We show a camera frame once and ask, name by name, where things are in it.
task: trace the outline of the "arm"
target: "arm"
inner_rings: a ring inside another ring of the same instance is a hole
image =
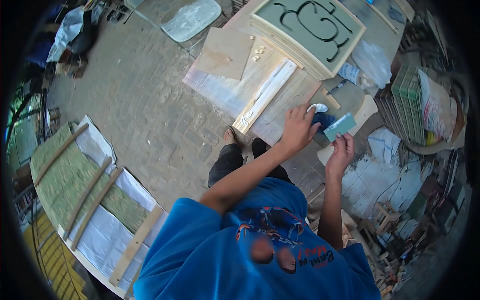
[[[312,126],[315,110],[307,114],[309,104],[287,111],[280,142],[251,163],[233,171],[217,182],[200,203],[221,215],[253,190],[273,169],[292,158],[312,140],[320,123]]]
[[[337,134],[332,143],[334,151],[325,167],[326,185],[322,215],[318,223],[318,236],[335,250],[342,249],[342,178],[355,155],[353,137],[346,133]]]

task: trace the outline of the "foot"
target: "foot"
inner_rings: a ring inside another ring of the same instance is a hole
[[[235,135],[233,135],[232,129],[227,129],[227,131],[225,131],[223,139],[224,139],[226,145],[237,143],[237,140],[235,140]]]

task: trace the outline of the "workbench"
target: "workbench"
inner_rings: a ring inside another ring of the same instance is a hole
[[[251,12],[263,1],[251,0],[224,26],[224,28],[230,30],[237,30],[255,36],[252,51],[260,46],[266,48],[260,60],[248,60],[241,81],[197,71],[195,66],[198,59],[190,67],[183,79],[185,84],[235,119],[284,57],[269,46],[262,39],[261,35],[257,34],[249,25]],[[377,44],[382,47],[389,62],[392,63],[405,30],[405,25],[392,20],[388,16],[387,9],[389,3],[386,0],[377,1],[375,7],[396,27],[399,32],[398,35],[364,1],[345,0],[342,4],[367,27],[362,39],[370,44]],[[392,5],[401,12],[395,3]],[[347,62],[355,65],[351,58]],[[308,103],[319,91],[320,86],[330,90],[341,81],[342,78],[336,76],[324,82],[318,82],[305,70],[298,68],[252,125],[250,132],[263,139],[267,144],[274,145],[282,136],[285,112],[287,110],[300,104]],[[366,93],[374,96],[377,91],[378,88],[373,88],[367,90]],[[359,86],[349,83],[337,90],[334,95],[337,102],[341,105],[341,109],[333,113],[337,117],[346,112],[351,112],[355,115],[363,103],[365,92]]]

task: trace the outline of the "white rag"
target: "white rag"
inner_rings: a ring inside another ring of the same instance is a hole
[[[373,156],[380,161],[385,161],[385,164],[389,167],[393,167],[391,160],[396,155],[400,141],[401,139],[385,126],[375,130],[368,136],[368,143],[372,149]]]

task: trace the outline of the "blue cloth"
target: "blue cloth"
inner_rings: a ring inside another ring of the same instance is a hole
[[[324,112],[317,112],[312,120],[312,125],[315,123],[321,123],[322,125],[318,128],[317,133],[324,134],[324,130],[328,128],[333,122],[336,121],[334,116],[327,115]]]
[[[134,285],[137,299],[380,299],[361,244],[335,251],[305,223],[307,201],[264,179],[223,218],[173,206]]]

